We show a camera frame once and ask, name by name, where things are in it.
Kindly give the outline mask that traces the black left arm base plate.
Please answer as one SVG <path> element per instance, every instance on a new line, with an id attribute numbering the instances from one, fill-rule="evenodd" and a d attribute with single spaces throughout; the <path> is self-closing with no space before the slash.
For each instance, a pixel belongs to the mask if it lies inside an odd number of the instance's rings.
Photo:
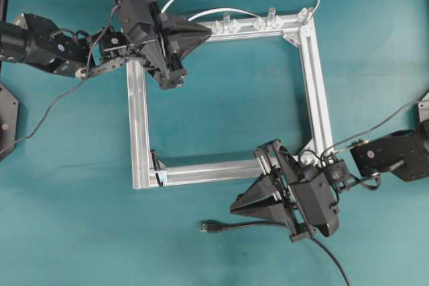
<path id="1" fill-rule="evenodd" d="M 1 160 L 15 148 L 19 112 L 18 99 L 1 83 Z"/>

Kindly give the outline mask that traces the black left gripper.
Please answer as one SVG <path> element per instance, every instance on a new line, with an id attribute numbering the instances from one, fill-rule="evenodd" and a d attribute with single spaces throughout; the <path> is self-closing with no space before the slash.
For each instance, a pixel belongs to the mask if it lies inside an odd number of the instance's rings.
<path id="1" fill-rule="evenodd" d="M 202 45 L 212 35 L 212 30 L 179 15 L 160 13 L 156 1 L 146 3 L 154 19 L 156 39 L 139 45 L 129 43 L 133 45 L 133 52 L 140 64 L 161 89 L 181 87 L 187 75 L 183 59 Z"/>

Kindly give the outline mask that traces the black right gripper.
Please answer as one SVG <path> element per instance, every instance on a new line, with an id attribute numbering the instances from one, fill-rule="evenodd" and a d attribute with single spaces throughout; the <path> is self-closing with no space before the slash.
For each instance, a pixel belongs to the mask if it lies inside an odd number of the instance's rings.
<path id="1" fill-rule="evenodd" d="M 304 222 L 289 188 L 304 178 L 302 168 L 306 165 L 295 160 L 278 139 L 257 147 L 254 156 L 262 174 L 237 196 L 237 202 L 230 205 L 230 213 L 285 224 L 293 241 L 314 236 L 317 229 Z"/>

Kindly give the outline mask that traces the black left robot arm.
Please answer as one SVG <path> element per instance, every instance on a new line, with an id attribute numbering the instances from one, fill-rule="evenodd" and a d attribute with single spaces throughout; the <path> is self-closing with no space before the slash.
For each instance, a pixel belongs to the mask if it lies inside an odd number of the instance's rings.
<path id="1" fill-rule="evenodd" d="M 50 74 L 88 79 L 139 63 L 163 90 L 181 87 L 183 59 L 212 34 L 182 16 L 161 13 L 156 0 L 115 0 L 112 25 L 94 35 L 60 29 L 52 20 L 24 13 L 1 23 L 1 60 L 23 63 Z"/>

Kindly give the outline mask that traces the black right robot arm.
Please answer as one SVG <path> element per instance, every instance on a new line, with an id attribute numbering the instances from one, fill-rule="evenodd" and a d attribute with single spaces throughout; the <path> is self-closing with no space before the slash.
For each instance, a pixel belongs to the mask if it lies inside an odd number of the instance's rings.
<path id="1" fill-rule="evenodd" d="M 311 238 L 316 231 L 329 237 L 339 227 L 339 195 L 343 191 L 357 185 L 376 190 L 385 172 L 405 182 L 428 177 L 428 97 L 416 105 L 420 123 L 415 129 L 347 146 L 359 177 L 349 172 L 332 147 L 318 155 L 315 163 L 305 164 L 279 139 L 260 145 L 254 156 L 262 173 L 237 196 L 230 212 L 284 225 L 293 241 Z"/>

